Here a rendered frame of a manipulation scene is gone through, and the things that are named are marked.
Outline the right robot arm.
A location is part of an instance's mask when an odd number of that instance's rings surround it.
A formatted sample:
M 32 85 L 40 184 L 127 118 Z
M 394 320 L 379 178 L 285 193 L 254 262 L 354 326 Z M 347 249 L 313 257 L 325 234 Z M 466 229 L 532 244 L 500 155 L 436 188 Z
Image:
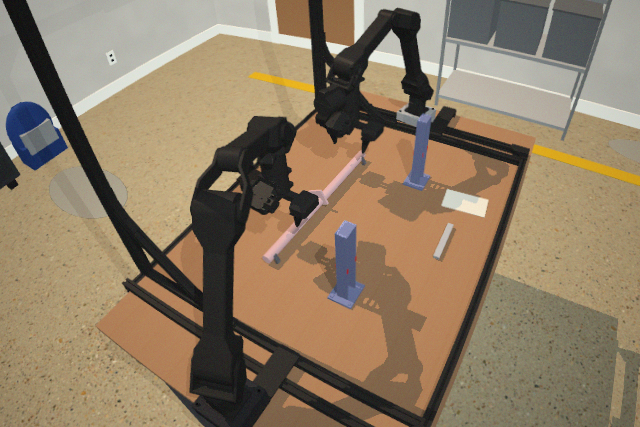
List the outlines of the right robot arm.
M 283 198 L 272 182 L 258 180 L 251 187 L 250 161 L 258 157 L 257 164 L 266 176 L 283 174 L 286 153 L 296 134 L 287 117 L 254 116 L 246 132 L 216 149 L 191 200 L 192 228 L 203 248 L 203 336 L 193 349 L 189 392 L 203 396 L 205 404 L 228 421 L 234 420 L 252 395 L 244 388 L 244 340 L 233 332 L 234 247 L 245 231 L 250 208 L 262 215 L 273 214 Z M 208 190 L 223 171 L 241 174 L 242 194 Z

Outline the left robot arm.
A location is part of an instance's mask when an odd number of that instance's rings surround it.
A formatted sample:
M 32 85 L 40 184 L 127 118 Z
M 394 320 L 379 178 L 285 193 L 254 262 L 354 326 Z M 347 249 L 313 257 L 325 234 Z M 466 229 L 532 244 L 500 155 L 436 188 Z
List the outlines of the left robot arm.
M 425 108 L 426 101 L 431 100 L 434 90 L 421 70 L 416 36 L 420 28 L 419 13 L 401 8 L 394 11 L 382 9 L 356 43 L 344 48 L 334 58 L 325 80 L 330 86 L 320 90 L 313 101 L 321 116 L 328 117 L 332 114 L 325 124 L 329 135 L 342 138 L 354 130 L 353 113 L 349 110 L 345 113 L 339 109 L 359 103 L 360 83 L 365 80 L 362 75 L 368 67 L 368 58 L 391 29 L 400 39 L 406 70 L 401 81 L 402 89 L 405 94 L 410 95 L 409 106 L 404 111 L 420 117 L 429 110 Z M 336 74 L 344 79 L 335 77 Z

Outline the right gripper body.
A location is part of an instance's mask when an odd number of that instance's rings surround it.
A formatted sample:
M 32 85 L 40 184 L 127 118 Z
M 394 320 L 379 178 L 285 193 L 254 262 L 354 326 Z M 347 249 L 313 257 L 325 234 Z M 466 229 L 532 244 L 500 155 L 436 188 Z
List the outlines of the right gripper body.
M 283 199 L 290 201 L 289 211 L 292 215 L 306 219 L 319 205 L 319 198 L 317 195 L 305 190 L 302 190 L 299 194 L 291 191 L 290 189 L 294 186 L 293 182 L 289 181 L 291 172 L 292 168 L 287 166 L 287 170 L 283 174 L 270 177 L 254 169 L 248 174 L 248 177 L 252 188 L 257 185 L 258 178 L 267 184 L 274 183 L 274 186 L 278 186 L 281 190 Z

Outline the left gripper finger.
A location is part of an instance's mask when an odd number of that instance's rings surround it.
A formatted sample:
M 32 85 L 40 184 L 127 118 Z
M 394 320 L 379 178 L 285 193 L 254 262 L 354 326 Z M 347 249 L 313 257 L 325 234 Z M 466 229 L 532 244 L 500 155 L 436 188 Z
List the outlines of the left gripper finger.
M 325 126 L 325 125 L 320 125 L 320 126 L 326 129 L 326 126 Z M 338 138 L 338 137 L 333 136 L 333 135 L 330 135 L 330 137 L 331 137 L 331 139 L 332 139 L 333 143 L 334 143 L 334 144 L 336 144 L 336 143 L 337 143 L 337 138 Z
M 369 145 L 369 143 L 371 141 L 363 139 L 363 137 L 361 137 L 361 140 L 362 140 L 362 154 L 364 154 L 364 152 L 366 151 L 366 149 L 367 149 L 367 147 L 368 147 L 368 145 Z

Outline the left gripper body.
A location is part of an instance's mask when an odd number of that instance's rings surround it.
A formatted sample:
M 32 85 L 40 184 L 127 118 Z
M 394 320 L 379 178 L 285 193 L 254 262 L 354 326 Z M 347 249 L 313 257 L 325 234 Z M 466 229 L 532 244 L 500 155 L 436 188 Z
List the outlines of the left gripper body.
M 359 101 L 359 103 L 355 105 L 344 106 L 340 110 L 345 113 L 347 110 L 349 110 L 353 113 L 353 117 L 355 120 L 354 128 L 362 130 L 361 136 L 363 137 L 363 139 L 366 139 L 372 142 L 376 141 L 377 138 L 384 132 L 384 126 L 382 123 L 379 123 L 373 120 L 370 120 L 367 124 L 363 122 L 359 122 L 359 118 L 360 119 L 362 118 L 362 114 L 360 114 L 361 105 L 362 105 L 362 101 Z M 316 124 L 325 125 L 325 123 L 330 118 L 330 116 L 323 117 L 317 113 L 315 116 Z

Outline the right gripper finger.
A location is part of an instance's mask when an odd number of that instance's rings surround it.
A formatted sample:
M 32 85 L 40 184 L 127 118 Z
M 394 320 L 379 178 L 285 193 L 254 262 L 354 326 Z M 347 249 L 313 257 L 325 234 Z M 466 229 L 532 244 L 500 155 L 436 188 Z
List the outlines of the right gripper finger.
M 290 213 L 290 215 L 292 215 L 292 213 Z M 294 215 L 292 215 L 292 216 L 294 216 Z M 300 225 L 301 221 L 302 221 L 301 218 L 299 218 L 299 219 L 298 218 L 299 217 L 294 216 L 294 222 L 295 222 L 296 227 L 298 227 Z

